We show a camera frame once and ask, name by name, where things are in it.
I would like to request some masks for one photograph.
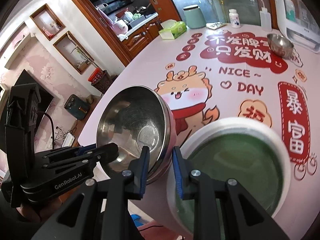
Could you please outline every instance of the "white pill bottle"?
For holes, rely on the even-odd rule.
[[[231,27],[240,28],[239,15],[237,14],[236,9],[229,9],[229,18],[230,18]]]

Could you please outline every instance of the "black tv screen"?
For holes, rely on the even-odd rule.
[[[54,99],[54,96],[51,95],[45,88],[43,88],[25,69],[22,71],[21,75],[18,77],[18,80],[16,81],[15,85],[23,85],[23,84],[30,84],[30,83],[37,83],[39,86],[39,93],[41,97],[41,102],[38,105],[38,111],[46,112],[49,105],[51,104],[52,100]],[[8,108],[8,101],[6,102],[4,106],[4,110],[2,112],[1,118],[0,118],[0,149],[7,153],[6,147],[5,147],[5,130],[4,125],[6,124],[7,119],[7,108]],[[36,129],[35,133],[38,130],[38,127],[40,125],[40,122],[43,118],[43,115],[38,115],[37,121],[36,121]]]

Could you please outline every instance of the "finger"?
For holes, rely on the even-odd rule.
[[[59,207],[61,207],[60,198],[55,198],[48,202],[48,204],[40,210],[39,214],[41,217],[41,221],[46,221],[53,213],[55,213]]]
[[[40,222],[38,214],[28,205],[21,204],[21,206],[17,208],[17,211],[31,222]]]

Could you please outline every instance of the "silver bolt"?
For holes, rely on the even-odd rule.
[[[87,179],[86,181],[85,181],[85,184],[87,185],[87,186],[92,186],[93,184],[94,184],[94,179]]]
[[[228,179],[228,184],[231,186],[237,185],[237,181],[235,179]]]
[[[130,171],[130,170],[124,170],[124,171],[122,171],[122,175],[123,175],[124,177],[129,177],[129,176],[131,176],[131,174],[132,174],[132,171]]]
[[[198,170],[192,170],[191,171],[191,175],[194,176],[194,177],[198,177],[200,176],[201,174],[201,171],[198,171]]]

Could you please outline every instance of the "cartoon animal print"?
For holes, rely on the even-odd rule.
[[[157,92],[171,109],[176,121],[178,145],[182,145],[189,136],[219,118],[217,106],[207,109],[207,100],[212,96],[212,85],[205,78],[205,72],[196,72],[191,66],[188,71],[167,73],[167,78],[158,83]]]

